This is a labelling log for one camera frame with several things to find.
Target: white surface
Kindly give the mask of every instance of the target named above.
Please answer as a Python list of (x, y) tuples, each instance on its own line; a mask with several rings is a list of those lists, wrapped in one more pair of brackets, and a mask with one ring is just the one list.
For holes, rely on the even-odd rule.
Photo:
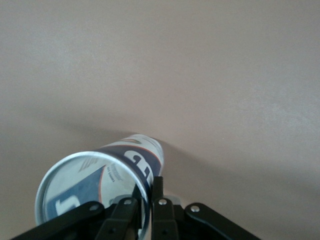
[(46, 171), (132, 133), (164, 184), (262, 239), (320, 239), (320, 1), (2, 1), (0, 239)]

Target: blue and white label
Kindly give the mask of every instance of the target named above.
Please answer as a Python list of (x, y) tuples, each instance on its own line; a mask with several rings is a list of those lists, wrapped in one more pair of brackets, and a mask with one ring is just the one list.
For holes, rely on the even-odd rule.
[(97, 150), (117, 157), (128, 164), (143, 182), (146, 192), (151, 192), (154, 176), (159, 176), (161, 161), (151, 151), (135, 145), (107, 145)]
[(53, 219), (90, 201), (100, 201), (100, 184), (105, 166), (99, 168), (74, 186), (49, 200), (46, 204), (47, 219)]

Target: metal screw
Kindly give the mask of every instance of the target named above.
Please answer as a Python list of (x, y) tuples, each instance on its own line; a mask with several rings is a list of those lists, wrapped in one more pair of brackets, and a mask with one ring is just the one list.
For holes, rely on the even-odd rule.
[(95, 204), (95, 205), (92, 205), (90, 208), (89, 208), (89, 211), (95, 211), (99, 208), (99, 205), (98, 204)]
[(166, 205), (166, 204), (167, 204), (167, 200), (165, 200), (165, 199), (160, 199), (160, 200), (159, 200), (159, 204), (160, 204), (160, 205)]
[(130, 199), (127, 199), (124, 201), (124, 205), (130, 205), (132, 203), (132, 201)]
[(200, 211), (200, 208), (196, 205), (191, 206), (190, 209), (191, 209), (191, 212), (194, 212), (194, 213), (197, 213)]

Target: can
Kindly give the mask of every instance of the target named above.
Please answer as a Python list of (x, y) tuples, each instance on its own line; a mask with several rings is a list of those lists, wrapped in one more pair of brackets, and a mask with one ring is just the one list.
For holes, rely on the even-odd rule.
[(108, 208), (124, 197), (139, 194), (143, 200), (144, 239), (150, 218), (151, 187), (164, 166), (164, 153), (158, 141), (134, 134), (93, 151), (71, 154), (43, 177), (35, 198), (35, 221), (45, 223), (89, 201)]

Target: metal can rim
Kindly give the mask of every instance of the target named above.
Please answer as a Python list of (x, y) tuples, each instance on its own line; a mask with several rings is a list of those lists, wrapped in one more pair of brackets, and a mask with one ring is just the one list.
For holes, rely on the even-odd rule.
[(35, 213), (35, 222), (37, 225), (43, 224), (46, 222), (45, 217), (44, 217), (44, 212), (43, 212), (43, 205), (44, 205), (44, 197), (45, 197), (45, 193), (46, 193), (46, 188), (48, 186), (48, 184), (50, 183), (50, 181), (52, 180), (53, 175), (55, 174), (56, 171), (58, 171), (59, 168), (61, 168), (63, 165), (65, 165), (66, 163), (68, 163), (69, 161), (71, 161), (74, 158), (77, 157), (83, 157), (83, 156), (94, 156), (94, 157), (101, 157), (104, 158), (110, 162), (113, 162), (115, 164), (120, 165), (123, 169), (125, 169), (127, 171), (127, 173), (135, 180), (140, 192), (141, 192), (141, 196), (143, 198), (143, 202), (144, 202), (144, 208), (145, 208), (145, 219), (144, 219), (144, 223), (143, 223), (143, 228), (142, 231), (140, 233), (140, 236), (143, 237), (146, 232), (147, 232), (147, 226), (149, 224), (149, 215), (150, 215), (150, 211), (149, 211), (149, 199), (147, 196), (147, 192), (145, 190), (144, 185), (142, 184), (140, 178), (136, 175), (136, 173), (132, 170), (132, 168), (127, 165), (125, 162), (121, 161), (118, 157), (113, 156), (112, 154), (107, 154), (107, 153), (103, 153), (103, 152), (99, 152), (99, 151), (81, 151), (81, 152), (77, 152), (77, 153), (73, 153), (71, 155), (68, 155), (66, 157), (64, 157), (63, 159), (61, 159), (60, 161), (58, 161), (56, 164), (54, 164), (44, 175), (36, 196), (35, 196), (35, 203), (34, 203), (34, 213)]

